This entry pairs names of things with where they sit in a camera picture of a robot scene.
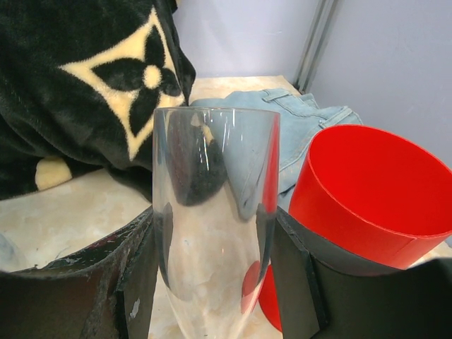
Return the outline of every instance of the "gray wall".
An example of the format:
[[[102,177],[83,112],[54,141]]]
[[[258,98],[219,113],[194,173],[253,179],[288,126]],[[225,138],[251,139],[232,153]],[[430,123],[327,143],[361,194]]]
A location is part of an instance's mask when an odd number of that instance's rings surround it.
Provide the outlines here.
[[[452,167],[452,1],[344,1],[311,92]]]
[[[198,76],[293,81],[315,0],[182,0],[174,19]]]

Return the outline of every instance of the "red cup rim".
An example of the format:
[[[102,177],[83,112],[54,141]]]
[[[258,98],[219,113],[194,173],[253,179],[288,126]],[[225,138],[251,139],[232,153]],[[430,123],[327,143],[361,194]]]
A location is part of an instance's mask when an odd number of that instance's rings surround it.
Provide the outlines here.
[[[354,128],[354,129],[369,129],[369,130],[373,130],[373,131],[378,131],[380,133],[392,136],[397,138],[400,141],[403,141],[405,143],[407,143],[408,145],[410,145],[411,147],[416,147],[419,150],[421,150],[422,152],[424,152],[427,156],[431,157],[433,160],[436,160],[441,166],[443,166],[446,170],[448,170],[449,174],[452,175],[452,170],[444,163],[442,162],[438,157],[436,157],[435,155],[431,154],[428,150],[420,147],[419,145],[416,145],[415,143],[409,141],[406,138],[403,138],[402,136],[398,136],[397,134],[388,132],[388,131],[384,131],[383,129],[378,129],[375,127],[370,127],[370,126],[365,126],[365,125],[354,125],[354,124],[342,124],[342,125],[335,125],[335,126],[330,126],[327,127],[325,129],[323,129],[322,131],[318,132],[311,141],[311,144],[314,143],[314,141],[316,140],[316,138],[318,137],[318,135],[325,133],[325,131],[329,131],[331,129],[344,129],[344,128]],[[440,238],[440,237],[444,237],[448,234],[451,233],[451,231],[446,231],[446,232],[442,232],[442,233],[438,233],[438,234],[432,234],[432,235],[416,235],[416,234],[407,234],[407,233],[402,233],[402,232],[397,232],[394,230],[390,230],[388,228],[382,227],[380,225],[375,224],[372,221],[369,221],[366,218],[363,218],[361,215],[356,214],[355,212],[353,212],[352,210],[350,210],[347,206],[345,206],[343,203],[341,203],[338,199],[336,199],[334,197],[334,195],[328,190],[326,189],[326,187],[322,184],[321,180],[319,179],[319,177],[317,177],[316,171],[314,171],[314,168],[312,167],[312,161],[311,161],[311,148],[308,149],[308,154],[307,154],[307,160],[308,160],[308,164],[309,164],[309,168],[311,169],[311,172],[313,174],[313,176],[316,178],[316,181],[318,183],[318,185],[323,189],[323,191],[325,191],[328,196],[333,199],[341,208],[343,208],[344,210],[346,210],[348,213],[354,215],[356,218],[359,218],[360,220],[362,220],[363,222],[367,223],[368,225],[371,225],[373,227],[376,227],[380,230],[383,230],[385,232],[390,232],[392,234],[398,234],[401,235],[403,237],[410,237],[413,239],[434,239],[434,238]]]

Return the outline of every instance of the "drinking glass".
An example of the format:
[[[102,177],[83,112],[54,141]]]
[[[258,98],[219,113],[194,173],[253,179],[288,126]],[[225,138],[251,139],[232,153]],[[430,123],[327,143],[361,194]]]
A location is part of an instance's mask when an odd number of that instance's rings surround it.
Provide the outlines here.
[[[187,339],[237,339],[270,259],[279,114],[154,111],[153,208],[160,273]]]

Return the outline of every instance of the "beige tabletop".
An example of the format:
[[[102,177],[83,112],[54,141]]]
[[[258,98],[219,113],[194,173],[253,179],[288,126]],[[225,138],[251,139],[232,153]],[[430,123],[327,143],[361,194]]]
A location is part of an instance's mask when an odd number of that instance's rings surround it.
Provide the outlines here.
[[[282,77],[197,79],[191,101],[225,97],[234,90],[287,88],[298,92]],[[149,206],[138,192],[114,181],[100,170],[48,191],[0,202],[0,231],[16,243],[24,260],[16,269],[43,267],[114,232]],[[452,256],[441,244],[421,261]],[[167,301],[160,274],[155,290],[149,338],[183,339]],[[282,335],[267,322],[257,306],[242,338],[273,339]]]

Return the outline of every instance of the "black blanket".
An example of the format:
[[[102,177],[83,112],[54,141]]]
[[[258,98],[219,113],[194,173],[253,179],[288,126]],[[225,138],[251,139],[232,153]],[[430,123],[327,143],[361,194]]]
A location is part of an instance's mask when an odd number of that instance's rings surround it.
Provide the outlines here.
[[[105,168],[149,200],[153,110],[195,70],[176,0],[0,0],[0,199]]]

